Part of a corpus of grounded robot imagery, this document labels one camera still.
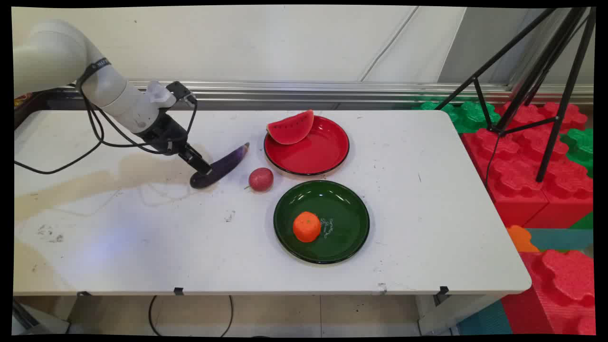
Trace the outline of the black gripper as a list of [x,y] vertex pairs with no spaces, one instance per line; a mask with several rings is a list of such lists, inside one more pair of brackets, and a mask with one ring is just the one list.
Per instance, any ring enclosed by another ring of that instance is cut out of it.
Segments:
[[197,173],[206,175],[212,171],[211,165],[202,155],[187,143],[188,132],[173,117],[160,113],[154,123],[138,134],[146,146],[143,149],[171,156],[178,154]]

